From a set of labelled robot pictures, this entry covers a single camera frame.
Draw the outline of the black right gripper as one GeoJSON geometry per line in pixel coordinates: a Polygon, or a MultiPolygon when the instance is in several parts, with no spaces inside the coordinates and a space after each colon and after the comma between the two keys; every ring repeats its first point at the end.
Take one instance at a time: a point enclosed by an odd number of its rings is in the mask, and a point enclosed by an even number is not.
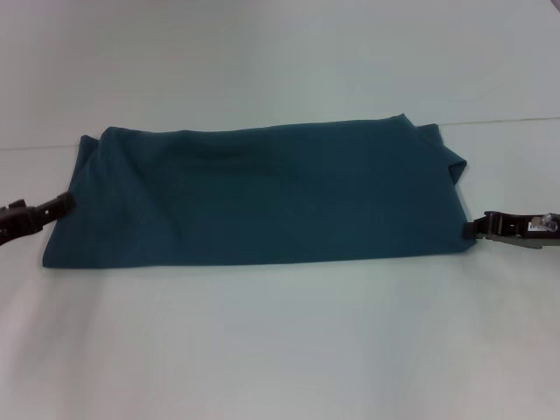
{"type": "Polygon", "coordinates": [[[483,217],[464,224],[463,238],[466,240],[491,238],[502,242],[558,242],[559,215],[557,213],[519,215],[486,211],[483,217]]]}

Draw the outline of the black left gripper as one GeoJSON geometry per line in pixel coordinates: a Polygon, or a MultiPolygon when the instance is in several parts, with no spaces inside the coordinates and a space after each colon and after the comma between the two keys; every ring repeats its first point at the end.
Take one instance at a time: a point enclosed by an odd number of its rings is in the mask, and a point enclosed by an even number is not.
{"type": "Polygon", "coordinates": [[[28,206],[19,199],[1,207],[1,241],[4,245],[18,238],[34,235],[43,229],[43,221],[56,221],[75,209],[74,196],[64,192],[40,206],[28,206]]]}

